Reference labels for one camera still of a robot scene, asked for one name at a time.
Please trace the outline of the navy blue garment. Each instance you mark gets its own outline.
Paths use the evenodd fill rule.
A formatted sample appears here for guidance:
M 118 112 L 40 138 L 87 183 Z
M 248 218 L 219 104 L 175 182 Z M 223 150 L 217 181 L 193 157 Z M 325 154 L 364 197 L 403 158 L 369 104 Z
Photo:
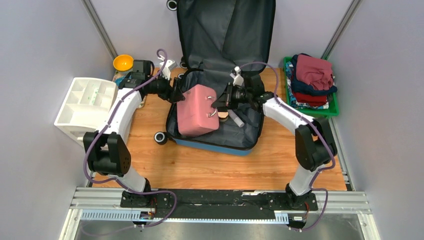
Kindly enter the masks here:
M 338 91 L 334 83 L 333 65 L 329 61 L 300 53 L 292 56 L 291 63 L 291 87 L 294 92 L 327 96 Z

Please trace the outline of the blue fish-print suitcase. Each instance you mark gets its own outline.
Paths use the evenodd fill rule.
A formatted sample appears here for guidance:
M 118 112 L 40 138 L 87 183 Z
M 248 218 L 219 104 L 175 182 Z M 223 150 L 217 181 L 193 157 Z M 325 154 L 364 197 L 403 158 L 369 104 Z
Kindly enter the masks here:
M 269 59 L 275 13 L 274 0 L 179 0 L 176 17 L 187 65 L 182 91 L 200 84 L 222 94 L 233 82 L 235 67 L 241 68 L 243 76 L 259 75 Z M 239 104 L 236 114 L 243 127 L 229 119 L 213 132 L 186 137 L 179 132 L 177 106 L 172 104 L 165 129 L 179 145 L 246 156 L 258 143 L 265 117 L 248 103 Z

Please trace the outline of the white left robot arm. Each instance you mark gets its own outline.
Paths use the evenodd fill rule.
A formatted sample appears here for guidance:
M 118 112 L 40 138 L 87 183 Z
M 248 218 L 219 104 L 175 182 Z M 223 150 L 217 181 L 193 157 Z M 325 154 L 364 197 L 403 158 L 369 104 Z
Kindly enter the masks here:
M 177 84 L 170 84 L 171 70 L 177 63 L 171 59 L 162 59 L 156 74 L 151 72 L 152 62 L 135 60 L 133 68 L 120 81 L 118 95 L 109 110 L 106 119 L 95 131 L 84 134 L 83 172 L 91 183 L 95 181 L 89 172 L 107 176 L 105 180 L 116 181 L 130 193 L 138 206 L 148 207 L 153 201 L 149 181 L 141 176 L 131 165 L 132 157 L 127 147 L 127 138 L 132 124 L 133 114 L 148 94 L 158 95 L 170 103 L 183 100 Z

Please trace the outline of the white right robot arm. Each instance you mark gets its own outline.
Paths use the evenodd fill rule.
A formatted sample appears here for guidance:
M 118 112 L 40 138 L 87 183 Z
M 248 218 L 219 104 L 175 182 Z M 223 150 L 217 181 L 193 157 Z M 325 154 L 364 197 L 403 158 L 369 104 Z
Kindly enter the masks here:
M 219 112 L 235 110 L 248 104 L 253 110 L 271 118 L 290 130 L 295 137 L 295 156 L 298 168 L 285 188 L 285 203 L 293 210 L 306 204 L 313 184 L 326 165 L 337 154 L 335 140 L 324 118 L 314 118 L 292 108 L 271 91 L 266 91 L 259 75 L 235 75 L 223 93 L 211 104 Z

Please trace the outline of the pinkish maroon garment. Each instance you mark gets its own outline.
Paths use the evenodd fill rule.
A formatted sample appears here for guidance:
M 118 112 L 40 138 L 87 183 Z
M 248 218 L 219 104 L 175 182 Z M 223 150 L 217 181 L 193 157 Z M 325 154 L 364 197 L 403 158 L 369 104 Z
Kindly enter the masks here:
M 296 78 L 316 91 L 328 91 L 334 86 L 333 64 L 304 54 L 297 56 Z

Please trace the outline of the gold lid cosmetic jar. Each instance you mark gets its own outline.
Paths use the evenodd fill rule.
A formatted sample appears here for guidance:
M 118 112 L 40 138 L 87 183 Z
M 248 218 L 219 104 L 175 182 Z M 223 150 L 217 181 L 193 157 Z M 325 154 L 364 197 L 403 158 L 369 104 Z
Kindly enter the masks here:
M 229 119 L 229 113 L 227 111 L 219 111 L 218 119 L 220 122 L 226 122 Z

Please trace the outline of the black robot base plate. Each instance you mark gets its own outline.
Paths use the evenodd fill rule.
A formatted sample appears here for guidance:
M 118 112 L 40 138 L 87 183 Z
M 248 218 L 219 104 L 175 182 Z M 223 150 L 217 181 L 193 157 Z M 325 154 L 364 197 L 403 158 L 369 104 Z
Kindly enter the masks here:
M 299 211 L 301 220 L 319 209 L 315 194 L 296 197 L 292 193 L 253 190 L 159 189 L 149 194 L 121 193 L 120 207 L 146 208 L 152 217 L 192 220 L 272 220 L 276 211 Z

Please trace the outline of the white lavender cosmetic tube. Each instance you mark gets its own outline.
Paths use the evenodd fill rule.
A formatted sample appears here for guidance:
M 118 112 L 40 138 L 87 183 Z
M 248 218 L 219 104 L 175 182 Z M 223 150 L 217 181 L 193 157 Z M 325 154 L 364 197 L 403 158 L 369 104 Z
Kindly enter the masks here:
M 228 115 L 239 128 L 244 127 L 245 123 L 242 121 L 242 119 L 233 110 L 229 109 Z

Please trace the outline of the dark red garment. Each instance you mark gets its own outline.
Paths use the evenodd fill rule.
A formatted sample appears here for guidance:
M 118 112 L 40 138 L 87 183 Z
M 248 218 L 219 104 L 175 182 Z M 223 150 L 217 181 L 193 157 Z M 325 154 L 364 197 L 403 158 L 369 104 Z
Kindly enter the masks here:
M 308 104 L 311 107 L 320 107 L 328 103 L 327 97 L 324 95 L 313 96 L 300 92 L 294 92 L 293 95 L 298 103 Z

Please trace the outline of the pink leather toiletry bag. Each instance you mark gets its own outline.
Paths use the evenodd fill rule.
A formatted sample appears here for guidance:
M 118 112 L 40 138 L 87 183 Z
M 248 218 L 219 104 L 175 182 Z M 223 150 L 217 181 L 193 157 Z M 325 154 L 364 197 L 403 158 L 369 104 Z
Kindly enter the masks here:
M 183 93 L 177 102 L 177 127 L 183 136 L 197 137 L 219 128 L 218 110 L 212 107 L 217 99 L 213 88 L 196 84 Z

